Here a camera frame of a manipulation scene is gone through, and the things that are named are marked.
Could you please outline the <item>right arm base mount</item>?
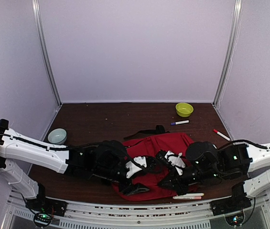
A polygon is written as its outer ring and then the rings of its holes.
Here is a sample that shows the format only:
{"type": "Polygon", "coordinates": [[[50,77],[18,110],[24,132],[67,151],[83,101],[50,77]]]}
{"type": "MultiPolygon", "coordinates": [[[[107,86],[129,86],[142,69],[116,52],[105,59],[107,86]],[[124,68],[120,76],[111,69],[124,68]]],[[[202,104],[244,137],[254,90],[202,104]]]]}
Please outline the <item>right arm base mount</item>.
{"type": "Polygon", "coordinates": [[[224,215],[232,227],[241,227],[252,217],[256,208],[256,195],[260,182],[243,181],[231,188],[231,196],[213,200],[210,207],[214,216],[224,215]]]}

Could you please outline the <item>red backpack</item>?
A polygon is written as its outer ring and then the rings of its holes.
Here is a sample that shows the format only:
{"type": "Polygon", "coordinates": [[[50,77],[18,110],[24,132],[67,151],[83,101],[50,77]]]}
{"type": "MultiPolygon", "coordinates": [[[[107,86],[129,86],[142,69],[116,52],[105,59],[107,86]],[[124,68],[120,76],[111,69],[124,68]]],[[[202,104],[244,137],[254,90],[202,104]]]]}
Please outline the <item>red backpack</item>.
{"type": "MultiPolygon", "coordinates": [[[[165,132],[163,126],[160,131],[156,131],[155,135],[150,135],[143,138],[135,138],[133,136],[125,137],[122,143],[126,148],[128,154],[134,158],[138,156],[152,156],[155,157],[160,151],[171,151],[176,155],[182,153],[186,155],[186,150],[193,140],[186,133],[168,133],[165,132]]],[[[169,169],[162,168],[159,174],[137,173],[132,179],[132,184],[142,184],[146,186],[149,191],[133,195],[123,194],[119,190],[118,183],[112,183],[113,190],[123,199],[127,201],[148,201],[160,198],[169,198],[177,195],[176,191],[165,189],[158,186],[158,183],[169,174],[169,169]]]]}

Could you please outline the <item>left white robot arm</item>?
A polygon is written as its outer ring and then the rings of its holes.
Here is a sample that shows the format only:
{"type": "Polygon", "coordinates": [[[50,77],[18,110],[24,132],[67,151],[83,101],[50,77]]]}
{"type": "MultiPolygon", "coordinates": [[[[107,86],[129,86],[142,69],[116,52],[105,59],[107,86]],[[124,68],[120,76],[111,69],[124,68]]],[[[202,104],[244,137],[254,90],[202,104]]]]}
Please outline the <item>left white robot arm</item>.
{"type": "Polygon", "coordinates": [[[46,212],[51,202],[45,197],[42,184],[30,179],[15,163],[21,160],[48,168],[59,174],[90,179],[92,176],[118,184],[126,195],[148,192],[141,183],[133,184],[132,177],[149,172],[146,156],[131,158],[119,141],[103,141],[82,146],[53,145],[26,137],[9,128],[6,119],[0,119],[0,173],[9,185],[17,189],[26,200],[46,212]]]}

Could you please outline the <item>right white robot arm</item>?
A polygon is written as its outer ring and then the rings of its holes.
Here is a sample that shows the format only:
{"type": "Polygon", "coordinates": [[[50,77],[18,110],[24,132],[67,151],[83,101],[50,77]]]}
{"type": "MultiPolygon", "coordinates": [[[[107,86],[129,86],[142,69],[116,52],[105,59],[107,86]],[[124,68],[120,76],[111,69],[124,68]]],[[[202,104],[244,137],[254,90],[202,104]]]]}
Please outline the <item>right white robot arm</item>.
{"type": "Polygon", "coordinates": [[[244,203],[270,188],[270,143],[256,144],[248,140],[234,140],[217,148],[210,142],[194,142],[185,154],[159,151],[157,159],[169,169],[158,186],[173,190],[178,196],[190,192],[194,185],[210,185],[217,180],[233,180],[258,169],[268,170],[232,187],[232,195],[215,201],[230,210],[238,210],[244,203]]]}

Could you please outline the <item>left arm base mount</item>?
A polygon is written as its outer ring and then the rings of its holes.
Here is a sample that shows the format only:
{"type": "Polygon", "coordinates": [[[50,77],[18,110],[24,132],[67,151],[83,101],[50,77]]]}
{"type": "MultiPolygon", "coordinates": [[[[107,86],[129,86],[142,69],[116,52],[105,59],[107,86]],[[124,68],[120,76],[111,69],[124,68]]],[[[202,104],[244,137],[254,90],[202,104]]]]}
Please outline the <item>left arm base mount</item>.
{"type": "Polygon", "coordinates": [[[33,223],[37,228],[48,227],[54,216],[63,217],[66,212],[67,202],[47,198],[45,187],[38,183],[38,194],[36,198],[27,199],[22,197],[26,208],[33,213],[33,223]]]}

